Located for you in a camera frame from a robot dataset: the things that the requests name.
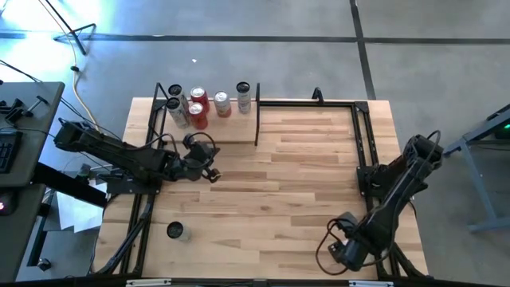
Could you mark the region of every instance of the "wooden tabletop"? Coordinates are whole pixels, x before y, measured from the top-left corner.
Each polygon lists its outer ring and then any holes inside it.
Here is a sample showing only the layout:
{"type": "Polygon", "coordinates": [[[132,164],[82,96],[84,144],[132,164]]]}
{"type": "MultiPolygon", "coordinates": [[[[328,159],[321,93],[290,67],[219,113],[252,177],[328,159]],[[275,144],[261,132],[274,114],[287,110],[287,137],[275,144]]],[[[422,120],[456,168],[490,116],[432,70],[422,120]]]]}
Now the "wooden tabletop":
{"type": "MultiPolygon", "coordinates": [[[[151,101],[133,99],[127,142],[144,144],[151,101]]],[[[368,103],[379,161],[389,163],[400,155],[390,104],[368,103]]],[[[359,163],[350,111],[261,107],[260,121],[257,147],[219,144],[222,150],[214,167],[223,176],[218,182],[163,184],[152,215],[143,276],[376,279],[373,266],[330,277],[314,258],[329,219],[345,211],[361,219],[367,212],[355,180],[359,163]],[[167,237],[167,225],[173,221],[190,228],[190,242],[167,237]]],[[[105,211],[96,268],[124,240],[132,201],[132,195],[121,195],[105,211]]],[[[427,273],[413,211],[407,207],[399,221],[396,242],[417,269],[427,273]]],[[[330,238],[320,261],[331,271],[340,270],[327,252],[329,243],[330,238]]],[[[135,256],[132,252],[131,265],[135,256]]]]}

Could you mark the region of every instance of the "gray floor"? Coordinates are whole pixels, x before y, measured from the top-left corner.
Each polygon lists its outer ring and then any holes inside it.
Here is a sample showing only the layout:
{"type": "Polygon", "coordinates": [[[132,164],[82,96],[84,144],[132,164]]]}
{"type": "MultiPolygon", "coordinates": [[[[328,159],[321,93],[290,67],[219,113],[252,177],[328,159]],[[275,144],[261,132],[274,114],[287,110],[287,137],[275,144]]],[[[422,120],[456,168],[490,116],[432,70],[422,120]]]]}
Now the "gray floor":
{"type": "MultiPolygon", "coordinates": [[[[0,29],[57,32],[37,2],[11,1],[0,29]],[[34,6],[29,17],[20,13],[34,6]]],[[[348,0],[88,1],[55,2],[73,26],[97,23],[101,33],[191,35],[354,36],[348,0]]],[[[505,0],[358,0],[366,37],[510,37],[505,0]]],[[[70,47],[33,33],[0,40],[0,58],[71,89],[70,47]]],[[[80,94],[98,121],[122,134],[134,96],[151,96],[155,82],[233,91],[239,80],[261,82],[262,96],[309,97],[320,86],[330,99],[366,99],[356,44],[88,42],[79,55],[80,94]]],[[[410,136],[442,130],[449,144],[510,101],[507,45],[367,45],[375,94],[391,103],[401,147],[410,136]]],[[[4,81],[26,81],[0,66],[4,81]]],[[[65,107],[57,116],[74,119],[65,107]]],[[[54,124],[52,132],[58,130],[54,124]]],[[[509,154],[474,151],[499,214],[508,213],[504,181],[509,154]]],[[[41,160],[77,169],[84,158],[45,145],[41,160]]],[[[418,224],[430,274],[441,279],[510,285],[510,230],[471,234],[466,225],[484,219],[464,160],[446,159],[417,196],[418,224]]],[[[79,275],[88,268],[95,232],[52,235],[43,253],[47,273],[22,268],[18,280],[79,275]],[[65,264],[71,258],[74,267],[65,264]]]]}

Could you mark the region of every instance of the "can lid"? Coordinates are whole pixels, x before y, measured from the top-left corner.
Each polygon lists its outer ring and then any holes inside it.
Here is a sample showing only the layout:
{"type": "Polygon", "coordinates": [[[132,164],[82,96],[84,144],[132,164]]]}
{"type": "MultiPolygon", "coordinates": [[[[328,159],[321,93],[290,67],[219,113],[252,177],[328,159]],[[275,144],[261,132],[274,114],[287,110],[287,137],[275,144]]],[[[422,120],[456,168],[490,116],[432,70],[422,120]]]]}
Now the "can lid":
{"type": "Polygon", "coordinates": [[[222,102],[226,101],[229,98],[229,95],[227,95],[226,92],[217,92],[216,95],[214,95],[214,100],[222,102]]]}
{"type": "Polygon", "coordinates": [[[171,85],[170,88],[168,88],[168,93],[172,96],[178,96],[182,92],[181,85],[171,85]]]}
{"type": "Polygon", "coordinates": [[[204,109],[204,106],[200,103],[194,103],[190,106],[190,114],[191,115],[198,115],[201,113],[204,109]]]}
{"type": "Polygon", "coordinates": [[[197,97],[197,96],[203,96],[204,93],[206,93],[206,90],[202,87],[194,87],[191,89],[191,96],[197,97]]]}
{"type": "Polygon", "coordinates": [[[249,91],[249,84],[246,82],[241,82],[237,84],[236,90],[238,92],[248,92],[249,91]]]}
{"type": "Polygon", "coordinates": [[[181,101],[176,97],[172,97],[167,100],[167,108],[169,108],[169,109],[176,109],[179,107],[180,104],[181,104],[181,101]]]}
{"type": "Polygon", "coordinates": [[[172,222],[167,226],[167,235],[172,239],[179,238],[183,231],[184,225],[181,222],[172,222]]]}

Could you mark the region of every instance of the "yellow cable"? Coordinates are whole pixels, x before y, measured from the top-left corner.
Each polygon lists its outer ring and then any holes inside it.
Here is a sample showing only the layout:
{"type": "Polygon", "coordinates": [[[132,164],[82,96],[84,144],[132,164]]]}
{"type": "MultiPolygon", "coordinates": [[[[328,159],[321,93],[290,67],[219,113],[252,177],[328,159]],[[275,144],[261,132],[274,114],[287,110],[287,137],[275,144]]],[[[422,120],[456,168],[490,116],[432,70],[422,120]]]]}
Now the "yellow cable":
{"type": "MultiPolygon", "coordinates": [[[[76,51],[74,50],[74,46],[71,42],[71,39],[69,38],[69,35],[65,32],[64,28],[62,28],[61,24],[57,21],[57,19],[51,14],[51,12],[49,12],[48,8],[46,8],[46,6],[42,3],[41,0],[38,0],[39,3],[41,3],[41,5],[45,8],[46,12],[48,12],[49,16],[51,16],[51,18],[55,21],[55,23],[57,23],[57,25],[61,28],[62,30],[62,33],[64,33],[65,35],[65,38],[67,39],[67,42],[69,42],[69,44],[71,45],[71,48],[73,49],[73,56],[74,56],[74,66],[77,67],[78,64],[77,64],[77,53],[76,51]]],[[[94,116],[92,115],[92,113],[90,112],[90,110],[88,109],[87,105],[84,103],[84,101],[81,99],[80,95],[78,94],[78,91],[77,91],[77,74],[78,72],[75,72],[73,71],[73,91],[74,91],[74,95],[76,96],[76,98],[78,99],[78,101],[80,102],[81,106],[85,109],[85,111],[87,112],[88,114],[88,117],[90,117],[90,120],[94,123],[95,125],[95,129],[97,131],[99,131],[99,126],[97,125],[97,122],[96,122],[96,119],[94,119],[94,116]]]]}

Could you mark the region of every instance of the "white paper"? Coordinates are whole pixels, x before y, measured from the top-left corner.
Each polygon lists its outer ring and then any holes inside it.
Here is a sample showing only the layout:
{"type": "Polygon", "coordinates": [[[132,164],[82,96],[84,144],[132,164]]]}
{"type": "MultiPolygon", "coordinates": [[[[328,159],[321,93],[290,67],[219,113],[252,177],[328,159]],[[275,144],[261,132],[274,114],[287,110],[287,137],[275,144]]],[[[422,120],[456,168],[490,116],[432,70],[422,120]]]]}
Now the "white paper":
{"type": "MultiPolygon", "coordinates": [[[[106,183],[96,185],[96,180],[90,180],[90,186],[106,194],[106,183]]],[[[61,229],[74,226],[74,232],[98,227],[103,222],[103,208],[82,202],[74,197],[57,192],[58,212],[61,229]]]]}

